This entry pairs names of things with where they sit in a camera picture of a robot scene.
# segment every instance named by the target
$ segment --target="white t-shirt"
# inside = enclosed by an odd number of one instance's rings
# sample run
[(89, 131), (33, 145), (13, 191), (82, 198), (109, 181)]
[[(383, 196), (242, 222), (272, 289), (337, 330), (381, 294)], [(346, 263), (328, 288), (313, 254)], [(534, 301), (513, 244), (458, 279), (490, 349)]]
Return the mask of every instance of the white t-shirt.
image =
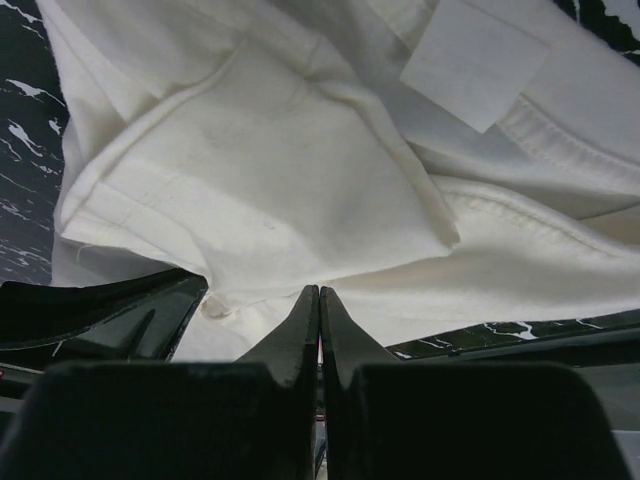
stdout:
[(432, 2), (272, 3), (39, 2), (71, 113), (55, 285), (204, 275), (192, 360), (309, 283), (385, 345), (640, 308), (633, 65), (551, 2), (468, 2), (546, 46), (479, 133), (400, 79)]

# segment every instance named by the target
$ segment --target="black surface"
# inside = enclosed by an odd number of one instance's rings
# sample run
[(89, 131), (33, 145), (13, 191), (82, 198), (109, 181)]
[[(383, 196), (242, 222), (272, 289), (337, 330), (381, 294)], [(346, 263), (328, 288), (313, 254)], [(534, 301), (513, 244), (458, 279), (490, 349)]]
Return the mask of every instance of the black surface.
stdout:
[[(134, 328), (143, 318), (153, 318), (147, 316), (153, 310), (154, 300), (161, 300), (176, 289), (190, 294), (190, 303), (197, 306), (206, 292), (207, 283), (204, 278), (180, 269), (87, 288), (6, 282), (0, 286), (0, 306), (3, 309), (0, 351), (51, 345), (77, 337), (136, 310), (137, 321), (131, 319)], [(142, 339), (135, 338), (134, 331), (132, 335), (139, 345)]]
[[(354, 462), (340, 478), (630, 478), (595, 395), (567, 369), (367, 366), (349, 396)], [(330, 472), (332, 445), (329, 433)]]
[(310, 480), (319, 334), (332, 480), (630, 478), (569, 369), (399, 362), (333, 290), (307, 287), (234, 364), (49, 370), (5, 437), (0, 479)]
[(48, 284), (69, 114), (34, 0), (2, 2), (0, 37), (0, 283)]
[(50, 369), (0, 450), (0, 478), (310, 480), (318, 318), (307, 287), (234, 364)]

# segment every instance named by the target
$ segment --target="black marble surface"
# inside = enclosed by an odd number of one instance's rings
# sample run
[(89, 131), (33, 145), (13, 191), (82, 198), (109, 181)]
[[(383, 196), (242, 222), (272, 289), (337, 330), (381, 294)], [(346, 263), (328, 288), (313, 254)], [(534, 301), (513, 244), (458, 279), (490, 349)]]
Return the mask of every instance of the black marble surface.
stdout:
[[(34, 0), (0, 0), (0, 283), (47, 284), (61, 135), (68, 120)], [(640, 313), (535, 323), (487, 323), (389, 347), (409, 359), (640, 323)]]
[(33, 0), (0, 0), (0, 282), (47, 284), (68, 113)]

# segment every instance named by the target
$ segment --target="cotton fabric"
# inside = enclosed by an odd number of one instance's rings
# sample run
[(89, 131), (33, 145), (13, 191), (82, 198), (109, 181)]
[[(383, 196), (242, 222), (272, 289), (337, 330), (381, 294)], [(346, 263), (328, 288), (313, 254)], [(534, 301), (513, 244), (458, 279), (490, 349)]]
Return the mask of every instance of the cotton fabric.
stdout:
[(310, 283), (385, 345), (640, 308), (637, 72), (551, 2), (471, 3), (551, 48), (485, 134), (400, 81), (434, 2), (41, 1), (71, 113), (54, 285), (204, 275), (197, 361)]

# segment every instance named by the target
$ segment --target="white vein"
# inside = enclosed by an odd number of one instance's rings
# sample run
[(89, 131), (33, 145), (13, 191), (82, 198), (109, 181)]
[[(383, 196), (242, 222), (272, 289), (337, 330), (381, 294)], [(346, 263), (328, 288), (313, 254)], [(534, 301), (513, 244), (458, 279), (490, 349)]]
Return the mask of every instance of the white vein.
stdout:
[(516, 322), (516, 325), (520, 325), (521, 327), (526, 328), (524, 332), (516, 333), (516, 335), (522, 338), (523, 340), (535, 340), (536, 338), (538, 338), (533, 333), (531, 333), (531, 330), (533, 329), (533, 325), (529, 325), (524, 322)]
[(9, 2), (7, 2), (7, 0), (0, 0), (0, 7), (7, 7), (9, 9), (11, 9), (11, 10), (15, 10), (20, 15), (22, 15), (23, 18), (26, 18), (29, 23), (33, 23), (33, 22), (42, 23), (42, 20), (40, 20), (39, 18), (36, 18), (33, 15), (29, 15), (28, 13), (24, 13), (18, 7), (14, 6), (14, 5), (11, 5)]
[(22, 213), (20, 213), (20, 210), (18, 209), (18, 207), (16, 207), (12, 203), (9, 203), (7, 205), (4, 202), (0, 202), (0, 208), (2, 208), (2, 210), (4, 210), (5, 212), (9, 212), (11, 215), (14, 215), (14, 216), (16, 216), (18, 218), (21, 218), (22, 220), (29, 221), (29, 219), (27, 217), (25, 217), (24, 215), (22, 215)]
[(41, 262), (41, 263), (45, 263), (45, 264), (50, 264), (51, 261), (48, 260), (47, 258), (43, 257), (42, 255), (37, 255), (35, 253), (31, 253), (28, 252), (26, 250), (21, 250), (19, 248), (15, 248), (15, 247), (8, 247), (6, 245), (0, 244), (0, 252), (4, 252), (4, 253), (14, 253), (16, 255), (18, 255), (21, 258), (29, 258), (32, 260), (35, 260), (37, 262)]
[(51, 127), (51, 130), (53, 130), (58, 135), (60, 135), (60, 125), (58, 125), (57, 118), (54, 118), (53, 120), (49, 120), (49, 126)]
[(31, 153), (33, 153), (34, 155), (38, 156), (38, 157), (42, 157), (42, 154), (40, 152), (37, 152), (33, 147), (38, 147), (38, 148), (42, 148), (39, 145), (35, 144), (30, 138), (29, 135), (27, 135), (27, 132), (24, 131), (24, 128), (22, 128), (20, 125), (18, 125), (16, 122), (14, 122), (13, 120), (9, 120), (9, 122), (11, 122), (11, 125), (9, 125), (9, 131), (11, 132), (11, 134), (16, 137), (18, 140), (20, 140), (22, 143), (24, 143), (27, 148), (29, 150), (31, 150)]
[(602, 327), (599, 327), (598, 325), (593, 325), (592, 323), (585, 323), (583, 318), (576, 318), (576, 322), (578, 322), (580, 325), (584, 325), (585, 327), (591, 327), (591, 328), (595, 328), (596, 330), (602, 330)]
[(49, 168), (49, 167), (45, 167), (44, 165), (39, 165), (36, 162), (31, 162), (36, 168), (39, 168), (40, 170), (42, 170), (44, 173), (46, 174), (50, 174), (53, 173), (54, 175), (60, 175), (56, 170), (54, 170), (53, 168)]
[(435, 347), (435, 348), (444, 348), (442, 345), (438, 345), (437, 343), (430, 342), (430, 341), (425, 340), (425, 339), (423, 339), (423, 338), (422, 338), (422, 339), (420, 339), (420, 340), (418, 340), (418, 342), (420, 342), (420, 343), (425, 343), (425, 344), (427, 344), (427, 345), (431, 345), (432, 347)]
[(12, 80), (10, 78), (7, 78), (6, 80), (8, 83), (15, 85), (16, 87), (18, 87), (20, 90), (22, 90), (22, 94), (26, 95), (27, 97), (32, 97), (35, 98), (36, 100), (38, 99), (38, 95), (44, 93), (45, 95), (50, 96), (51, 98), (53, 98), (56, 102), (58, 102), (60, 105), (62, 105), (63, 107), (65, 106), (64, 102), (62, 102), (62, 100), (60, 100), (58, 97), (56, 97), (55, 95), (51, 95), (49, 92), (47, 92), (46, 90), (43, 90), (41, 88), (37, 88), (37, 87), (32, 87), (31, 85), (28, 85), (24, 82), (21, 82), (19, 80)]
[(28, 27), (27, 25), (20, 25), (22, 28), (24, 28), (25, 30), (29, 30), (30, 32), (35, 33), (36, 35), (38, 35), (42, 40), (44, 40), (44, 37), (42, 35), (40, 35), (40, 32), (37, 31), (35, 28), (31, 28)]
[(11, 142), (5, 140), (4, 138), (0, 138), (0, 142), (4, 143), (7, 147), (9, 147), (9, 150), (11, 151), (11, 153), (13, 153), (16, 157), (18, 157), (19, 160), (22, 160), (22, 157), (20, 156), (20, 154), (16, 152), (11, 146)]
[(27, 187), (25, 187), (24, 185), (20, 185), (18, 182), (14, 182), (13, 180), (11, 180), (9, 177), (7, 177), (6, 175), (3, 175), (2, 173), (0, 173), (0, 178), (4, 178), (7, 182), (9, 183), (13, 183), (16, 187), (19, 187), (23, 190), (26, 190), (27, 192), (31, 192), (31, 193), (38, 193), (35, 190), (31, 190)]
[(433, 337), (433, 339), (438, 343), (442, 343), (445, 347), (453, 347), (452, 343), (445, 342), (444, 340), (440, 340), (438, 337)]
[(508, 337), (516, 337), (521, 338), (522, 340), (535, 340), (536, 337), (531, 333), (531, 329), (533, 328), (531, 325), (527, 325), (524, 322), (516, 322), (517, 325), (526, 328), (527, 330), (524, 332), (514, 333), (514, 332), (498, 332), (495, 328), (491, 326), (489, 323), (484, 323), (482, 326), (489, 330), (491, 333), (495, 335), (506, 335)]

